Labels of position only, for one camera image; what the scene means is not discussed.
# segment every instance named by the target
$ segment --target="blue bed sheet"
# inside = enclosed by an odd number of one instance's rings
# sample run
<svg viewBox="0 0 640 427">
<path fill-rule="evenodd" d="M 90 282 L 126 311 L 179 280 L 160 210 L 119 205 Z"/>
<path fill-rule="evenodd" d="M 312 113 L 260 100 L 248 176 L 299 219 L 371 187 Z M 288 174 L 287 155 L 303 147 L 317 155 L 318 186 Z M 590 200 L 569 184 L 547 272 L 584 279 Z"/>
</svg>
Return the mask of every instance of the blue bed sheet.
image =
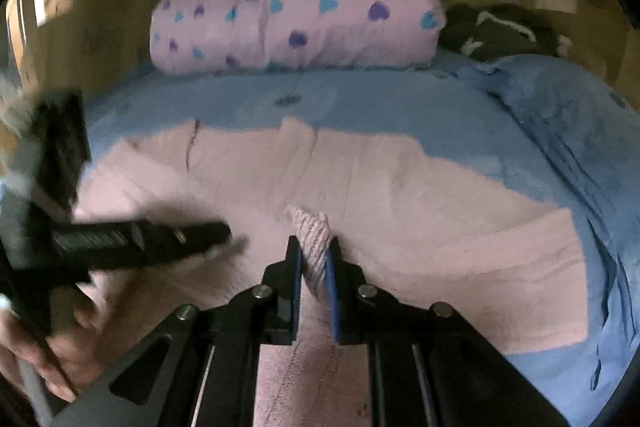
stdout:
<svg viewBox="0 0 640 427">
<path fill-rule="evenodd" d="M 587 262 L 588 339 L 509 359 L 573 426 L 587 426 L 631 355 L 623 323 L 616 322 L 620 317 L 612 317 L 607 308 L 615 267 L 607 264 L 610 256 L 594 237 L 589 209 L 579 194 L 558 175 L 499 95 L 489 96 L 476 89 L 473 79 L 456 76 L 455 71 L 470 64 L 465 57 L 440 52 L 424 71 L 175 77 L 147 68 L 87 105 L 92 154 L 99 158 L 122 136 L 153 133 L 195 118 L 207 126 L 241 130 L 278 127 L 285 116 L 295 116 L 316 128 L 408 134 L 428 155 L 471 167 L 536 200 L 571 208 Z M 599 346 L 614 346 L 620 356 L 603 357 Z"/>
</svg>

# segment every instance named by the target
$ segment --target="pillow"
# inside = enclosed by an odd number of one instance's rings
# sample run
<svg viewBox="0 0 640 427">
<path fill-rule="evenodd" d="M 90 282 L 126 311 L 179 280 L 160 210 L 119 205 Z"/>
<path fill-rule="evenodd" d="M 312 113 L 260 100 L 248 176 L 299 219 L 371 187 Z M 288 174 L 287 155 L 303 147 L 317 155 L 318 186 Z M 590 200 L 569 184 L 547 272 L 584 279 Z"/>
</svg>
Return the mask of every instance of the pillow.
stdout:
<svg viewBox="0 0 640 427">
<path fill-rule="evenodd" d="M 170 73 L 431 62 L 439 0 L 163 0 L 151 58 Z"/>
<path fill-rule="evenodd" d="M 150 54 L 167 73 L 263 68 L 264 0 L 161 0 Z"/>
<path fill-rule="evenodd" d="M 431 62 L 439 0 L 266 0 L 265 53 L 288 68 Z"/>
</svg>

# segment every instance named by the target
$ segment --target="pink cloth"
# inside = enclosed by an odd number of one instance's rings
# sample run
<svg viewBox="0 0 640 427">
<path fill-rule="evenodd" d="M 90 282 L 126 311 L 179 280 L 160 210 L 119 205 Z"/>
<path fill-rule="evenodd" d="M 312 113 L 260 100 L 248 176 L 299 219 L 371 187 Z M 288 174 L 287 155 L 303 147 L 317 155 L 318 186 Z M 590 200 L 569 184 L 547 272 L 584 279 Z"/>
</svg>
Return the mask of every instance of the pink cloth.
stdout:
<svg viewBox="0 0 640 427">
<path fill-rule="evenodd" d="M 431 62 L 439 0 L 162 0 L 150 52 L 168 73 Z"/>
<path fill-rule="evenodd" d="M 583 341 L 585 264 L 569 210 L 424 155 L 408 136 L 193 123 L 121 141 L 83 184 L 79 219 L 225 219 L 235 242 L 206 258 L 145 269 L 102 334 L 107 362 L 183 302 L 223 304 L 283 258 L 290 204 L 324 212 L 348 259 L 401 301 L 449 301 L 503 352 Z M 120 276 L 103 277 L 108 296 Z M 303 285 L 299 341 L 263 347 L 254 425 L 369 425 L 366 352 L 331 342 L 327 310 Z"/>
</svg>

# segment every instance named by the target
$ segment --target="wrinkled blue sheet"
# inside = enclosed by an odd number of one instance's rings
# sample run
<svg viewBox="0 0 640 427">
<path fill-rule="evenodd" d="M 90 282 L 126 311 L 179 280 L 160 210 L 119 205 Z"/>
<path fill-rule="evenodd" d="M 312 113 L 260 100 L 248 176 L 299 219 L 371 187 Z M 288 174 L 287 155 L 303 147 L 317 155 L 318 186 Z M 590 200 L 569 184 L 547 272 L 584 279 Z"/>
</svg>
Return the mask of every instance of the wrinkled blue sheet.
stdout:
<svg viewBox="0 0 640 427">
<path fill-rule="evenodd" d="M 531 198 L 570 207 L 587 262 L 589 337 L 575 346 L 509 359 L 572 425 L 587 426 L 630 359 L 622 293 L 615 290 L 620 266 L 607 252 L 608 243 L 594 238 L 591 207 L 559 175 L 545 147 L 518 124 L 500 94 L 478 89 L 485 74 L 470 68 L 455 76 L 470 64 L 460 55 L 439 52 L 427 71 L 174 77 L 146 68 L 87 105 L 88 135 L 96 159 L 122 136 L 153 133 L 194 118 L 207 126 L 257 129 L 278 127 L 285 116 L 295 116 L 316 128 L 408 134 L 428 155 L 474 168 Z M 542 71 L 542 64 L 517 74 L 535 78 L 535 71 Z M 575 75 L 576 82 L 584 76 L 579 68 L 566 73 Z M 609 350 L 618 355 L 609 356 Z"/>
</svg>

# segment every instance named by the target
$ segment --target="teal heart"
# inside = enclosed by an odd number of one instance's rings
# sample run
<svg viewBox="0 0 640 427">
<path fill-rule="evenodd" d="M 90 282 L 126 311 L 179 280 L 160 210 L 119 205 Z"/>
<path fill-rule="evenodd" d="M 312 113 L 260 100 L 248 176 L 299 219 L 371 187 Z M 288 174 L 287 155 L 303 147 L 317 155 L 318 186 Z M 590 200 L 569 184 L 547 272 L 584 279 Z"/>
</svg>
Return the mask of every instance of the teal heart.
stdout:
<svg viewBox="0 0 640 427">
<path fill-rule="evenodd" d="M 269 13 L 272 15 L 282 11 L 282 8 L 284 8 L 284 5 L 281 0 L 273 0 L 269 3 Z"/>
<path fill-rule="evenodd" d="M 320 13 L 327 13 L 335 10 L 338 7 L 337 0 L 320 0 L 318 10 Z"/>
<path fill-rule="evenodd" d="M 433 30 L 436 27 L 436 17 L 433 12 L 427 12 L 420 19 L 420 27 L 423 30 Z"/>
<path fill-rule="evenodd" d="M 236 17 L 238 17 L 238 10 L 236 8 L 232 8 L 225 15 L 225 21 L 235 21 Z"/>
</svg>

